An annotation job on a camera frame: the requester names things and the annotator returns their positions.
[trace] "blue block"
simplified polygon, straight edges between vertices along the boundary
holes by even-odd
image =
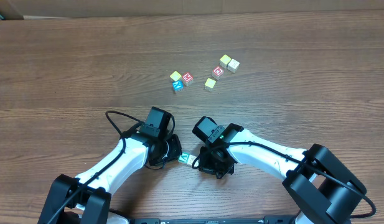
[[[174,87],[176,93],[184,89],[184,85],[180,80],[172,83],[172,86]]]

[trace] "cardboard box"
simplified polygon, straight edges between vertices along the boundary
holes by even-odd
[[[7,19],[384,9],[384,0],[0,0]]]

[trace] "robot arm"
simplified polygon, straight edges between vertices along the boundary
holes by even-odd
[[[174,122],[170,113],[152,107],[146,122],[139,121],[139,130],[137,124],[121,133],[114,125],[121,133],[118,145],[95,166],[75,178],[63,174],[57,177],[49,190],[38,224],[127,224],[124,217],[109,213],[111,196],[145,164],[163,168],[166,162],[182,154],[179,139],[172,133],[175,123],[172,131],[167,132],[170,119]],[[64,207],[84,210],[82,218],[64,212]]]
[[[233,174],[239,162],[281,179],[301,209],[295,224],[347,223],[363,198],[372,206],[372,212],[365,215],[375,213],[365,186],[324,146],[314,144],[310,150],[280,146],[236,124],[225,129],[208,117],[195,125],[193,133],[205,146],[192,168],[221,179]],[[312,184],[316,173],[326,177],[318,189]]]
[[[149,148],[144,146],[143,142],[137,141],[132,138],[125,139],[126,148],[123,155],[107,170],[102,173],[99,178],[88,184],[93,189],[103,187],[104,190],[112,196],[118,188],[125,182],[125,180],[135,171],[142,168],[148,159]],[[79,183],[84,184],[96,172],[101,170],[105,165],[112,161],[123,148],[123,141],[120,140],[118,145],[100,162],[98,162],[91,169],[75,176],[80,179]],[[78,204],[77,208],[84,210],[85,206]]]
[[[281,146],[279,144],[261,139],[246,129],[238,132],[230,142],[249,141],[268,146],[300,161],[305,157],[303,154],[306,151],[305,149],[294,149]],[[284,180],[287,177],[287,171],[294,170],[298,165],[259,146],[232,145],[229,146],[227,150],[229,155],[231,155],[236,162],[253,165],[281,180]]]

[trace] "cube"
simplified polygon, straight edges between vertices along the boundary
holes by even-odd
[[[169,77],[171,78],[171,82],[176,82],[181,78],[181,75],[179,72],[174,71]]]
[[[222,56],[222,58],[219,60],[219,65],[221,65],[223,68],[226,68],[230,62],[231,58],[227,55]]]
[[[184,86],[181,81],[176,81],[172,84],[172,87],[174,87],[175,93],[178,93],[184,89]]]
[[[208,78],[207,81],[205,82],[204,88],[208,91],[212,91],[216,82],[217,81],[212,80],[211,78]]]
[[[236,70],[239,68],[240,63],[236,61],[235,59],[232,59],[228,64],[229,71],[235,73]]]
[[[193,76],[189,72],[183,74],[182,82],[185,84],[185,86],[189,86],[193,82]]]
[[[214,68],[214,70],[212,70],[212,76],[216,79],[216,80],[219,80],[219,78],[225,73],[225,71],[219,67],[219,66],[216,66]]]

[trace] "wooden table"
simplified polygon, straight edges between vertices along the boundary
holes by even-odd
[[[212,93],[223,54],[241,62]],[[169,75],[195,82],[174,94]],[[115,147],[106,110],[171,112],[183,150],[204,115],[291,147],[327,146],[384,223],[384,11],[0,22],[0,223],[36,223],[52,181]],[[122,129],[132,121],[116,118]],[[281,181],[237,164],[222,180],[178,162],[142,169],[111,207],[132,217],[262,217],[299,209]],[[355,213],[368,212],[362,202]]]

